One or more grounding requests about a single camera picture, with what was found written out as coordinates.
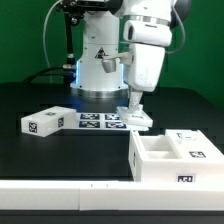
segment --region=black cable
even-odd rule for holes
[[[31,83],[35,78],[37,77],[47,77],[47,76],[62,76],[63,78],[69,78],[72,76],[71,73],[67,73],[67,74],[51,74],[51,73],[47,73],[47,74],[35,74],[35,75],[31,75],[28,78],[26,78],[23,83]]]
[[[41,74],[44,74],[46,72],[51,72],[51,71],[55,71],[55,70],[63,70],[63,67],[51,67],[51,68],[46,68],[43,69],[39,72],[37,72],[34,75],[31,75],[29,77],[27,77],[26,79],[23,80],[23,83],[30,83],[33,79],[35,79],[37,76],[40,76]]]

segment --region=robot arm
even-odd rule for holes
[[[142,110],[143,107],[139,104],[139,102],[141,100],[143,91],[154,91],[158,83],[165,56],[165,47],[169,46],[172,40],[170,24],[172,22],[172,13],[174,11],[174,6],[176,6],[177,4],[187,4],[189,6],[191,1],[63,0],[62,2],[64,10],[69,9],[69,12],[72,12],[71,15],[74,16],[74,21],[80,18],[80,13],[81,15],[84,15],[85,12],[91,11],[110,11],[115,17],[124,18],[124,21],[126,22],[123,31],[123,37],[129,44],[129,47],[123,53],[110,52],[108,53],[109,56],[104,55],[102,60],[103,68],[107,73],[115,73],[117,65],[117,60],[115,59],[120,58],[120,63],[123,64],[123,79],[125,83],[128,84],[130,90],[129,107],[118,108],[118,113],[120,114],[121,119],[124,121],[124,123],[149,127],[152,126],[152,120],[144,113],[144,111]],[[99,15],[103,16],[106,14],[100,13],[96,15],[96,18],[98,20],[101,18],[101,16]],[[95,44],[98,46],[100,44],[96,41],[97,38],[91,39],[91,36],[88,35],[88,32],[91,31],[91,27],[94,27],[94,29],[97,31],[102,30],[102,24],[99,23],[96,18],[93,17],[87,20],[87,28],[89,28],[89,30],[85,32],[85,39],[86,43],[88,44],[88,47],[86,47],[86,49],[90,49],[90,47],[93,47],[93,49],[95,49],[96,47],[93,45]],[[87,57],[88,55],[90,54],[84,55],[86,57],[84,58],[85,60],[83,59],[82,61],[91,61],[91,65],[95,63],[94,71],[96,71],[96,66],[98,66],[99,63],[93,57]],[[87,68],[87,73],[89,73],[89,64],[85,68]],[[107,80],[109,80],[109,78],[108,76],[105,76],[103,71],[101,71],[100,69],[102,69],[102,66],[98,69],[100,72],[97,72],[97,78],[99,77],[99,74],[102,73],[102,85],[104,88],[107,88],[107,85],[104,82],[104,77],[106,77]],[[86,81],[88,81],[89,78],[82,78],[82,80],[84,80],[82,81],[83,85],[86,86]]]
[[[124,81],[130,87],[129,107],[118,107],[122,120],[128,124],[152,126],[152,120],[139,104],[143,91],[154,91],[161,73],[165,47],[171,44],[172,11],[181,0],[124,0],[115,15],[126,20],[123,37],[129,43],[126,54],[104,57],[103,66],[113,68],[115,58],[124,64]]]

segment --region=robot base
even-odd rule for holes
[[[128,96],[128,90],[127,89],[120,89],[117,91],[89,91],[84,90],[80,88],[74,88],[71,85],[71,91],[72,93],[83,96],[83,97],[90,97],[90,98],[114,98],[114,97],[126,97]]]

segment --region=white box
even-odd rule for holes
[[[135,181],[224,182],[224,156],[200,131],[167,130],[165,136],[131,131],[129,163]]]
[[[76,110],[57,106],[21,119],[23,133],[41,137],[63,128],[72,128],[75,122]]]

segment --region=cable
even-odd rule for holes
[[[45,18],[45,21],[44,21],[44,29],[43,29],[43,49],[44,49],[44,56],[45,56],[45,60],[46,60],[46,63],[47,63],[47,67],[50,68],[51,65],[50,65],[50,62],[49,62],[49,58],[48,58],[48,54],[47,54],[47,48],[46,48],[46,31],[47,31],[47,24],[48,24],[48,20],[49,20],[49,17],[52,13],[52,11],[54,10],[54,8],[56,7],[57,4],[63,2],[63,0],[59,0],[57,2],[55,2],[53,4],[53,6],[50,8],[46,18]]]
[[[44,73],[55,71],[55,70],[63,70],[63,67],[51,67],[51,68],[41,70],[41,71],[37,72],[36,74],[31,75],[31,76],[27,77],[26,79],[24,79],[23,83],[30,83],[33,79],[35,79],[38,76],[50,76],[50,75],[52,75],[51,73],[50,74],[44,74]]]
[[[174,15],[176,16],[177,22],[178,22],[178,24],[180,26],[180,29],[181,29],[182,41],[181,41],[180,46],[176,50],[166,51],[167,54],[175,54],[175,53],[179,52],[183,48],[183,46],[185,45],[185,42],[186,42],[186,32],[185,32],[185,29],[184,29],[184,25],[183,25],[183,23],[182,23],[182,21],[181,21],[181,19],[180,19],[180,17],[179,17],[179,15],[178,15],[174,6],[172,6],[172,10],[173,10]]]

